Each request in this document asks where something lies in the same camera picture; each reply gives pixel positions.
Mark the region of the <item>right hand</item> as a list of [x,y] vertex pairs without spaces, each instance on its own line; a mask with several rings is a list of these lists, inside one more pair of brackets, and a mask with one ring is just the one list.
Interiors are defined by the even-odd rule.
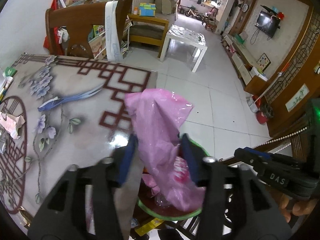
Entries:
[[310,213],[312,213],[313,209],[318,203],[317,199],[301,200],[296,202],[293,205],[292,210],[290,211],[287,209],[289,201],[290,201],[289,197],[285,194],[282,194],[279,202],[279,210],[284,216],[287,223],[289,223],[289,221],[291,220],[291,215],[294,215],[294,216],[309,215]]

